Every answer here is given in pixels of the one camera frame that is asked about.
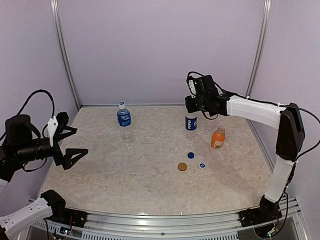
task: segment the orange bottle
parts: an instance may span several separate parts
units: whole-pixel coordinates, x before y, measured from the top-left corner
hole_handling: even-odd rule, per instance
[[[222,147],[222,145],[224,144],[224,141],[226,139],[225,131],[226,131],[225,128],[223,126],[220,126],[213,133],[212,139],[211,139],[211,147],[212,148],[220,149]]]

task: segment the gold lid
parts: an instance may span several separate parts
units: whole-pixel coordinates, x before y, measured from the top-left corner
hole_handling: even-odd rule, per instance
[[[185,164],[184,162],[180,162],[178,165],[178,169],[182,172],[187,170],[187,164]]]

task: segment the white bottle cap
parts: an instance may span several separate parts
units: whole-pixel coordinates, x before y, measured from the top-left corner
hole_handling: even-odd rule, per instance
[[[125,109],[126,108],[126,103],[124,101],[119,102],[119,109]]]

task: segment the purple wall panel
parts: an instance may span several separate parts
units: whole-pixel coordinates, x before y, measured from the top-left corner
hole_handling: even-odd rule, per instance
[[[66,111],[73,119],[77,110],[58,49],[50,2],[1,1],[0,33],[0,135],[5,131],[5,120],[17,114],[37,89],[51,92],[56,113]],[[30,115],[31,122],[42,130],[51,116],[51,102],[39,93],[22,113]],[[0,216],[37,197],[50,163],[35,172],[16,172],[0,196]],[[37,161],[27,167],[41,164]]]
[[[297,103],[320,116],[320,2],[272,1],[265,47],[252,97]],[[320,138],[320,126],[302,113],[306,140],[302,150]],[[269,153],[274,157],[277,134],[255,123]],[[320,148],[301,157],[290,185],[311,239],[320,236]]]
[[[263,7],[263,0],[60,1],[82,104],[181,104],[189,71],[244,94]]]

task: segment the blue bottle label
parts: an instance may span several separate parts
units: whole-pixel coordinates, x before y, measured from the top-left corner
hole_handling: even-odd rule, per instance
[[[131,115],[130,113],[125,115],[118,114],[118,123],[121,127],[126,127],[131,124]]]
[[[185,129],[188,131],[193,131],[197,129],[197,117],[196,118],[188,118],[185,117]]]

